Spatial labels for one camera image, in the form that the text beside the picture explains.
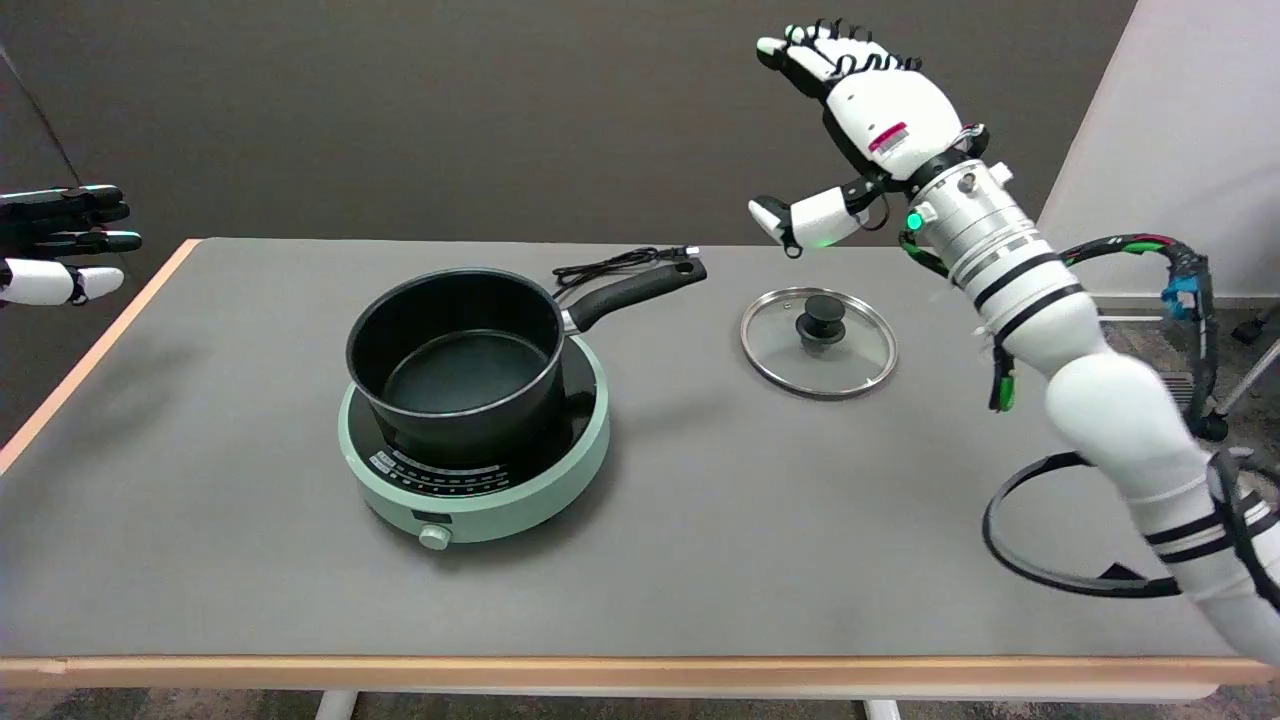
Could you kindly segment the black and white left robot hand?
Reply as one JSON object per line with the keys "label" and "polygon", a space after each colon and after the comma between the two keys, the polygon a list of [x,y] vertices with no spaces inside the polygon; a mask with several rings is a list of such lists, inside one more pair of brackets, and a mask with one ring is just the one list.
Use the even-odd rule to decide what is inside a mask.
{"label": "black and white left robot hand", "polygon": [[119,290],[115,266],[77,266],[64,258],[133,252],[140,233],[109,225],[131,214],[115,184],[47,188],[1,196],[3,306],[81,306]]}

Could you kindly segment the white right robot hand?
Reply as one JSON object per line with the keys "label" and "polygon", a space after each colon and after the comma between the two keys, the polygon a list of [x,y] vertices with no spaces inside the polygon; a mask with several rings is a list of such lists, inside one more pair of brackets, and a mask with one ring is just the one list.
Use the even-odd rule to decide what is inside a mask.
{"label": "white right robot hand", "polygon": [[855,179],[796,202],[754,197],[748,209],[787,258],[823,249],[859,231],[877,231],[870,208],[891,193],[910,199],[934,174],[980,158],[983,124],[965,124],[922,74],[922,59],[891,53],[861,26],[841,19],[787,26],[756,41],[756,59],[820,104],[828,136]]}

